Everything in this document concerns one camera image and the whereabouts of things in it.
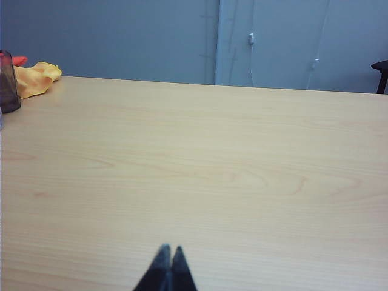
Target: white cable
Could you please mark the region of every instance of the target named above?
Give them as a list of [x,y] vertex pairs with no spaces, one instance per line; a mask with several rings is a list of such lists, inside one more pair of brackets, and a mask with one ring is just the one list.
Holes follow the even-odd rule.
[[311,72],[310,72],[309,78],[307,80],[306,90],[310,90],[310,83],[311,83],[311,78],[312,78],[312,75],[313,75],[313,72],[314,72],[314,69],[315,69],[315,64],[316,64],[316,62],[319,61],[319,53],[320,53],[320,50],[321,50],[323,34],[324,34],[325,28],[326,28],[327,17],[329,15],[330,2],[331,2],[331,0],[327,0],[325,18],[323,20],[323,24],[322,24],[322,28],[321,28],[321,34],[319,36],[319,41],[318,41],[318,46],[316,48],[315,60],[314,60],[313,66],[311,67]]
[[[251,33],[253,33],[253,29],[255,28],[255,0],[252,0],[252,29]],[[250,66],[249,66],[249,73],[250,73],[250,80],[252,81],[252,87],[255,86],[255,81],[253,78],[253,73],[252,73],[252,67],[253,67],[253,46],[254,44],[250,44]]]

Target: wood grain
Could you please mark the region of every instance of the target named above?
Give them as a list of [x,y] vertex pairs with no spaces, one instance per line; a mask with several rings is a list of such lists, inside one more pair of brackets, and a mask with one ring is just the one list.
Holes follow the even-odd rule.
[[5,116],[4,290],[388,289],[383,95],[65,77]]

